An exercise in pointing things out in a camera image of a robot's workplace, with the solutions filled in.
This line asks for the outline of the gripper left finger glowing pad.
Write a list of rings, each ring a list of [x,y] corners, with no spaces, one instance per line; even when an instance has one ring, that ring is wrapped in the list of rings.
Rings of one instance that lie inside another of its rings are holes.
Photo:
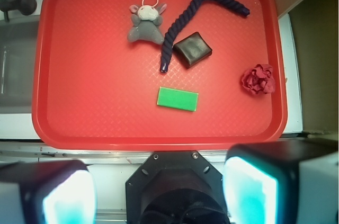
[[[1,164],[1,223],[95,223],[96,209],[80,160]]]

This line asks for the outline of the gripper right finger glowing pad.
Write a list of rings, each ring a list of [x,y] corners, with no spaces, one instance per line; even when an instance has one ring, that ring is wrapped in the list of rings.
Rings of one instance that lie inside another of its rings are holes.
[[[290,139],[237,144],[222,171],[235,223],[338,223],[338,144]]]

